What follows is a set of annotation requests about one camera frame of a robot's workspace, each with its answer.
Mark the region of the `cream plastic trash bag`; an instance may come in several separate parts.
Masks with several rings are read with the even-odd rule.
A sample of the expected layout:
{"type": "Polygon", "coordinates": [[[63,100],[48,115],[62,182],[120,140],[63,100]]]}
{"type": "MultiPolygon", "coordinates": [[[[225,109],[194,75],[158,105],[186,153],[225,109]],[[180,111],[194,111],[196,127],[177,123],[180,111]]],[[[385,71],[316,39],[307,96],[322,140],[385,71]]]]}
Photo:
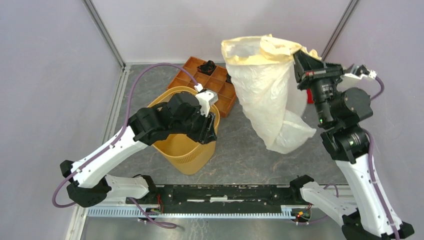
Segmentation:
{"type": "Polygon", "coordinates": [[[302,120],[307,93],[297,89],[294,53],[320,60],[315,49],[271,34],[243,36],[221,42],[221,54],[244,115],[266,149],[288,154],[316,129],[302,120]]]}

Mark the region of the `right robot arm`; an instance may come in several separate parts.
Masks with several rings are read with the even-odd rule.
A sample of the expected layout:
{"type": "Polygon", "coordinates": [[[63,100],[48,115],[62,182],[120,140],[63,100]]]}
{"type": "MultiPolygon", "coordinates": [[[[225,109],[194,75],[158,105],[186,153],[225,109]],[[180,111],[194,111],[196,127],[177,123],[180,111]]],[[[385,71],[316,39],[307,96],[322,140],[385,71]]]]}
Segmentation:
{"type": "Polygon", "coordinates": [[[322,143],[345,176],[355,205],[327,192],[308,175],[291,181],[289,199],[319,208],[348,240],[403,240],[413,235],[413,226],[401,220],[385,194],[375,169],[374,139],[360,126],[373,116],[372,97],[358,87],[337,89],[345,81],[378,80],[377,73],[364,65],[345,69],[301,50],[293,60],[297,88],[311,91],[322,143]]]}

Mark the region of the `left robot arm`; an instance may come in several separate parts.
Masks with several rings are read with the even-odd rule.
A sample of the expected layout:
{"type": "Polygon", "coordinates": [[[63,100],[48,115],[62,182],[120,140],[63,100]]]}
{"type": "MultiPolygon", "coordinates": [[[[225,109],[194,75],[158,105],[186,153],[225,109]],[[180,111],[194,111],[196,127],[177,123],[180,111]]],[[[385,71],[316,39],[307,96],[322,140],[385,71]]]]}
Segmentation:
{"type": "Polygon", "coordinates": [[[182,91],[168,101],[139,109],[115,136],[94,152],[79,161],[65,160],[60,164],[62,175],[69,182],[66,187],[69,198],[84,208],[119,198],[153,203],[157,190],[150,176],[117,177],[109,172],[131,155],[166,140],[171,134],[183,134],[202,145],[216,141],[216,115],[210,108],[217,101],[217,93],[211,90],[195,95],[182,91]]]}

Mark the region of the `yellow mesh trash bin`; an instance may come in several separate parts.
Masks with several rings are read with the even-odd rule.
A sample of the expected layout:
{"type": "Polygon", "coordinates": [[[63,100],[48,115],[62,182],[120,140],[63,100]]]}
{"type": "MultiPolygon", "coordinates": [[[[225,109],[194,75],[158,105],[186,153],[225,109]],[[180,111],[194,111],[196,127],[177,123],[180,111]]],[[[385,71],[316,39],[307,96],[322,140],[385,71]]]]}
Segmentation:
{"type": "MultiPolygon", "coordinates": [[[[153,107],[161,102],[168,102],[171,97],[180,92],[189,92],[195,95],[197,92],[188,86],[176,86],[166,90],[147,107],[153,107]]],[[[220,112],[212,105],[210,112],[215,114],[214,130],[218,135],[220,112]]],[[[184,134],[170,134],[167,139],[160,140],[151,145],[164,158],[166,158],[178,171],[185,175],[193,175],[198,172],[213,156],[217,141],[208,144],[194,142],[184,134]]]]}

